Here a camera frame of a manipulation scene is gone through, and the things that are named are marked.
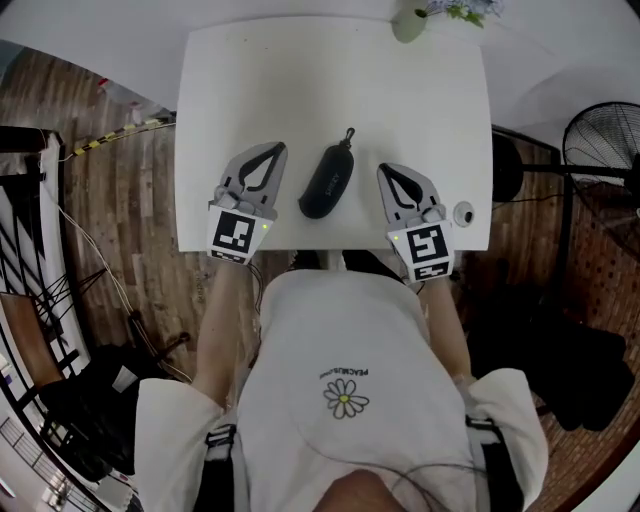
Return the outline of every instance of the flower pot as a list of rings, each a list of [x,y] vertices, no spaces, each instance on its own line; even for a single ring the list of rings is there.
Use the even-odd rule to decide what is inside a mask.
[[[401,43],[410,43],[422,34],[427,24],[427,13],[424,9],[407,7],[402,9],[391,22],[393,35]]]

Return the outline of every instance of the white t-shirt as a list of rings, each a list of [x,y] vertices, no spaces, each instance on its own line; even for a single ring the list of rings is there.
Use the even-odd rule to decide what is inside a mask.
[[[425,341],[409,288],[371,274],[291,272],[267,288],[261,323],[237,411],[253,512],[312,510],[334,480],[361,467],[407,510],[425,509],[398,477],[410,471],[449,509],[474,510],[465,406]],[[503,428],[529,505],[547,446],[524,375],[500,370],[469,393]],[[221,413],[185,385],[141,384],[136,480],[145,509],[191,510],[203,439]]]

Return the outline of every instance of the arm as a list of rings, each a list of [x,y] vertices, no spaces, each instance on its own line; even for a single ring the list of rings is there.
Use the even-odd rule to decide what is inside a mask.
[[[220,263],[207,299],[196,353],[196,376],[191,384],[221,407],[226,406],[240,343],[238,293],[245,269]]]
[[[431,350],[452,378],[470,377],[471,360],[467,340],[449,289],[449,279],[425,284]]]

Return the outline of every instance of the white sleeve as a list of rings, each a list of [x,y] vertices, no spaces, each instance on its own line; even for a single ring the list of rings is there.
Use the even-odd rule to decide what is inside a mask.
[[[207,452],[205,439],[223,412],[209,397],[181,382],[140,383],[134,466],[144,510],[193,510]]]
[[[477,410],[496,423],[505,439],[527,509],[540,495],[549,448],[524,373],[503,368],[469,385]]]

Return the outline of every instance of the white table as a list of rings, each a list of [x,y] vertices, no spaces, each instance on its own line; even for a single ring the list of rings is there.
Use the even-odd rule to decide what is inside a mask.
[[[353,126],[355,167],[336,208],[298,209],[325,148]],[[458,250],[483,250],[491,218],[491,124],[480,49],[426,32],[397,42],[388,23],[270,18],[193,32],[178,102],[175,200],[181,251],[204,250],[207,202],[227,162],[248,147],[289,150],[279,217],[261,249],[387,248],[376,170],[400,163],[436,186],[448,215],[460,201],[471,226]]]

